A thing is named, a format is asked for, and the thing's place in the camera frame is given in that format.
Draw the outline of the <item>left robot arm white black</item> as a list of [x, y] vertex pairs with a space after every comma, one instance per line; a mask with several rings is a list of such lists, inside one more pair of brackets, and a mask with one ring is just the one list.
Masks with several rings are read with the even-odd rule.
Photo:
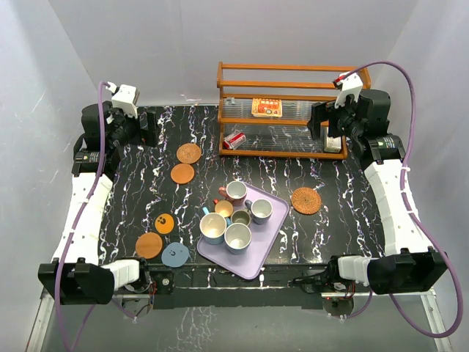
[[38, 279], [61, 305], [107, 304], [127, 287], [147, 290], [151, 274], [144, 259], [123, 257], [100, 265], [97, 245], [105, 206], [125, 146], [155, 147], [157, 113], [139, 108], [129, 117], [111, 102], [82, 109], [84, 132], [73, 148], [72, 184], [67, 220], [50, 263], [42, 263]]

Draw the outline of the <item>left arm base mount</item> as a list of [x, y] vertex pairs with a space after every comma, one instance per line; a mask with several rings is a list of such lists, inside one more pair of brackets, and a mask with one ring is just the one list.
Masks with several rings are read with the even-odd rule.
[[157, 294], [170, 294], [174, 288], [171, 271], [151, 272], [142, 258], [118, 260], [108, 268], [115, 281], [111, 303], [134, 323], [153, 310]]

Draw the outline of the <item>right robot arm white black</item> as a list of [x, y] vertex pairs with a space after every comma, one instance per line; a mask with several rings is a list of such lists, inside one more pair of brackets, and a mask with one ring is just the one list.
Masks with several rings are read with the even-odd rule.
[[324, 278], [342, 291], [352, 282], [369, 286], [378, 295], [428, 291], [447, 269], [422, 230], [412, 220], [418, 214], [407, 179], [401, 175], [405, 149], [402, 140], [388, 132], [391, 98], [387, 92], [365, 89], [348, 95], [343, 106], [316, 103], [308, 127], [313, 137], [346, 136], [360, 161], [377, 203], [385, 235], [381, 258], [333, 256]]

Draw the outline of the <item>large blue mug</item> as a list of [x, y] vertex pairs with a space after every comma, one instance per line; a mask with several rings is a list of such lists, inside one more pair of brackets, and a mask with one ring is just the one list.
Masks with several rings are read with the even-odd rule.
[[232, 221], [223, 217], [219, 213], [209, 212], [207, 207], [202, 208], [204, 216], [202, 217], [199, 228], [203, 238], [211, 245], [218, 245], [224, 242], [224, 233]]

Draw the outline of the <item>wooden coaster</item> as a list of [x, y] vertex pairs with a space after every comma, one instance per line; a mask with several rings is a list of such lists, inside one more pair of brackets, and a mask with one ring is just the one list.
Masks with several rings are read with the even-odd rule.
[[163, 249], [163, 240], [155, 232], [147, 232], [136, 241], [136, 254], [144, 259], [152, 259]]
[[194, 168], [190, 164], [177, 164], [171, 170], [171, 179], [177, 184], [191, 182], [194, 175]]

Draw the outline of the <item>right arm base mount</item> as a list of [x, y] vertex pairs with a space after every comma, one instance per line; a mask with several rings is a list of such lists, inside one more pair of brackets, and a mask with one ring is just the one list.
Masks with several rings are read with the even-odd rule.
[[307, 294], [318, 294], [328, 319], [339, 319], [341, 323], [362, 314], [373, 298], [370, 290], [364, 305], [356, 309], [354, 297], [357, 285], [351, 279], [342, 279], [334, 265], [321, 269], [309, 268], [300, 276], [289, 280], [288, 287], [298, 287]]

